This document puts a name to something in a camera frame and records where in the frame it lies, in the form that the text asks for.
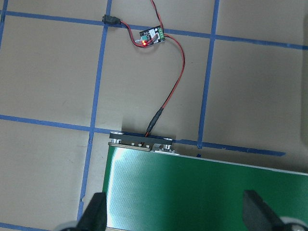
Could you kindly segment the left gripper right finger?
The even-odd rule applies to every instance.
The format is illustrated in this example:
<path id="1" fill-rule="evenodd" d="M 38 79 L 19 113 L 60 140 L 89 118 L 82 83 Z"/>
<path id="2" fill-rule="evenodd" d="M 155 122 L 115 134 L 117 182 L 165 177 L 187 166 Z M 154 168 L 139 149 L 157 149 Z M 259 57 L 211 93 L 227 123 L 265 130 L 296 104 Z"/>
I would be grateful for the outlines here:
<path id="1" fill-rule="evenodd" d="M 242 219 L 248 231 L 283 231 L 284 223 L 254 190 L 243 192 Z"/>

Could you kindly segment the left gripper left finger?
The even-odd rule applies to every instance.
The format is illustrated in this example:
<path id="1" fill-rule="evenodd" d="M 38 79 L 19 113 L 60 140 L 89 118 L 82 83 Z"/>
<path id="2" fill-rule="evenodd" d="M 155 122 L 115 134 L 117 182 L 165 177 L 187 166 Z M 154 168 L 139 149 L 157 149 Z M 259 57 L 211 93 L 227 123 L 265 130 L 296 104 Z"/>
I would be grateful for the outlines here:
<path id="1" fill-rule="evenodd" d="M 85 212 L 79 220 L 77 231 L 104 231 L 107 227 L 107 200 L 105 192 L 93 195 Z"/>

